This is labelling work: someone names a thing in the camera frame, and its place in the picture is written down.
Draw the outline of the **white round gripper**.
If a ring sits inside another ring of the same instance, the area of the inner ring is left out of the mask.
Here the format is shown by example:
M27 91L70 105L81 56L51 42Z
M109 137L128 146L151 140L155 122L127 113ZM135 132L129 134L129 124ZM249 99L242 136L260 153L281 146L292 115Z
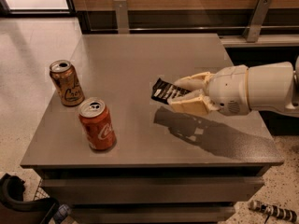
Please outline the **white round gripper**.
M205 116L218 111L225 116L241 116L249 113L245 65L225 67L213 75L202 72L183 77L175 85L191 91L183 96L169 98L168 104L177 113Z

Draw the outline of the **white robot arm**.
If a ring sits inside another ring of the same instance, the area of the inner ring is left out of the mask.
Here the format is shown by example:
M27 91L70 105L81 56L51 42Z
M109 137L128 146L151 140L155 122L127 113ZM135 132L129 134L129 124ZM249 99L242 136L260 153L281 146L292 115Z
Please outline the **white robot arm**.
M289 62L225 67L181 78L175 85L188 91L168 100L178 113L202 117L213 111L225 116L271 111L299 117L298 67Z

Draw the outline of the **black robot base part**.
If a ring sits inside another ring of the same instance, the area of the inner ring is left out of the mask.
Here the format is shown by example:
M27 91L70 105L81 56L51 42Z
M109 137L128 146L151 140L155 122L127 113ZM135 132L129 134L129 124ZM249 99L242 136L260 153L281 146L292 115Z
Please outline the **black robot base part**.
M54 198L25 201L24 181L15 175L0 178L0 224L49 224L58 211Z

